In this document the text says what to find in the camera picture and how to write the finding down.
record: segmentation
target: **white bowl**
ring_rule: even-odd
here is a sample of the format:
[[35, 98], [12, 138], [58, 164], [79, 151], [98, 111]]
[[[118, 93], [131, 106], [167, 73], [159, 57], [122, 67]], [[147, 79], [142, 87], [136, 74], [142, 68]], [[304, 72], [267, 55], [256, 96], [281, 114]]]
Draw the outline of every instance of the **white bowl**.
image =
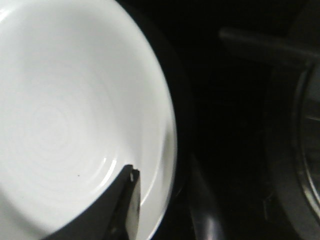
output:
[[126, 164], [141, 174], [137, 240], [167, 208], [172, 101], [146, 38], [114, 0], [0, 0], [0, 239], [78, 216]]

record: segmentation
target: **dark background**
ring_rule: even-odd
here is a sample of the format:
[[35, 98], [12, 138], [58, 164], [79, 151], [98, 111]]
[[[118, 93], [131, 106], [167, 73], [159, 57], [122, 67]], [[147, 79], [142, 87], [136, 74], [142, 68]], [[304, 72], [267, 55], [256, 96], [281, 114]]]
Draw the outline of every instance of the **dark background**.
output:
[[[271, 67], [232, 56], [221, 27], [285, 37], [305, 0], [125, 0], [151, 20], [187, 73], [196, 115], [194, 152], [230, 240], [298, 240], [268, 177], [263, 109]], [[154, 240], [194, 240], [186, 190]]]

